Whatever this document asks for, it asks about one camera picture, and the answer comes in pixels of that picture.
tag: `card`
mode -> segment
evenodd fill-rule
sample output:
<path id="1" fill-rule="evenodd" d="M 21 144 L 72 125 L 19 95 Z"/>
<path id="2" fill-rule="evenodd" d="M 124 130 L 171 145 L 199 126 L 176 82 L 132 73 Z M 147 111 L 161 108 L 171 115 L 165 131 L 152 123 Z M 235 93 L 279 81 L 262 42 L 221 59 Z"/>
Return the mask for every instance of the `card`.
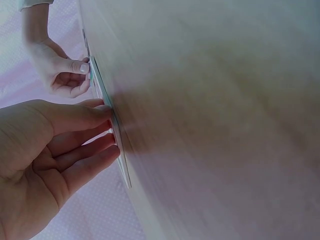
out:
<path id="1" fill-rule="evenodd" d="M 96 60 L 93 56 L 90 56 L 89 63 L 90 63 L 90 72 L 91 72 L 90 85 L 93 89 L 95 89 L 95 91 L 94 91 L 95 93 L 93 93 L 93 94 L 96 98 L 103 99 L 104 104 L 110 106 L 113 111 L 112 102 L 107 94 L 107 90 L 105 88 L 104 82 L 102 81 Z M 119 124 L 118 124 L 117 117 L 116 117 L 116 114 L 114 111 L 113 111 L 113 117 L 111 119 L 111 123 L 112 123 L 112 130 L 113 131 L 110 131 L 110 132 L 111 133 L 113 132 L 116 144 L 120 149 L 120 156 L 117 159 L 117 162 L 119 164 L 119 167 L 120 167 L 122 176 L 124 178 L 124 181 L 126 183 L 126 186 L 128 188 L 131 188 L 131 182 L 130 182 L 130 178 L 129 178 L 126 156 L 125 156 L 122 141 L 121 141 Z"/>

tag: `human hand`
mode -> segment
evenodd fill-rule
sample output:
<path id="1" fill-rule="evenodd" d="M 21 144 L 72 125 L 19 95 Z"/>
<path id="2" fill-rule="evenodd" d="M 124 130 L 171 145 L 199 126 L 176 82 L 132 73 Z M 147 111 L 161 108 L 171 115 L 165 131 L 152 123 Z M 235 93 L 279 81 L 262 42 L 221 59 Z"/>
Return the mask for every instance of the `human hand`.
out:
<path id="1" fill-rule="evenodd" d="M 89 58 L 86 57 L 82 61 L 70 59 L 50 38 L 28 44 L 26 49 L 50 93 L 75 98 L 89 89 Z"/>
<path id="2" fill-rule="evenodd" d="M 0 109 L 0 239 L 39 233 L 80 187 L 119 156 L 112 111 L 33 100 Z"/>
<path id="3" fill-rule="evenodd" d="M 37 4 L 22 10 L 22 42 L 46 89 L 67 98 L 75 98 L 90 87 L 89 59 L 72 60 L 48 36 L 49 4 Z"/>

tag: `sleeve cuff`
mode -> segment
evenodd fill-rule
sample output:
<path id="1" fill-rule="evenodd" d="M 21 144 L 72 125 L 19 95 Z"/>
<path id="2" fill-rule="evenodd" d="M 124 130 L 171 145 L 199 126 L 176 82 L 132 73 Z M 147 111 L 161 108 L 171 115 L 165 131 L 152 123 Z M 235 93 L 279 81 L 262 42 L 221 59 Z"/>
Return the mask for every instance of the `sleeve cuff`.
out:
<path id="1" fill-rule="evenodd" d="M 18 0 L 18 10 L 21 12 L 24 8 L 30 8 L 37 4 L 52 4 L 54 0 Z"/>

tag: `pink polka dot fabric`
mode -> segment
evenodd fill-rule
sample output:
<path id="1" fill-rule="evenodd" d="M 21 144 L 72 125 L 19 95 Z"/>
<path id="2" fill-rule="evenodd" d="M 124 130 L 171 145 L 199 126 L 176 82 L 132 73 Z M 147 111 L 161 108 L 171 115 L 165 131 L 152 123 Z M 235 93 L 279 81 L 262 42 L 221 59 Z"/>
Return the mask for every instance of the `pink polka dot fabric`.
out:
<path id="1" fill-rule="evenodd" d="M 50 6 L 49 35 L 73 59 L 84 54 L 75 0 Z M 74 104 L 75 99 L 48 94 L 21 44 L 21 14 L 14 0 L 0 1 L 0 108 L 43 99 Z M 33 240 L 144 240 L 145 235 L 127 196 L 115 162 L 76 192 L 58 215 Z"/>

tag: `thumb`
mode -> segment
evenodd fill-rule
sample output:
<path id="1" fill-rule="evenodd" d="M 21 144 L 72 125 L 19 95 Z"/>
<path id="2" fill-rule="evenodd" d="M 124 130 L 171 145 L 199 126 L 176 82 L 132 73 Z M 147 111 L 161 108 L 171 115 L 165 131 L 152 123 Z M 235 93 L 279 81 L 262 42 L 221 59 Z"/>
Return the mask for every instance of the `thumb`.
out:
<path id="1" fill-rule="evenodd" d="M 59 70 L 65 73 L 73 73 L 73 74 L 88 74 L 90 71 L 89 63 L 61 58 Z"/>

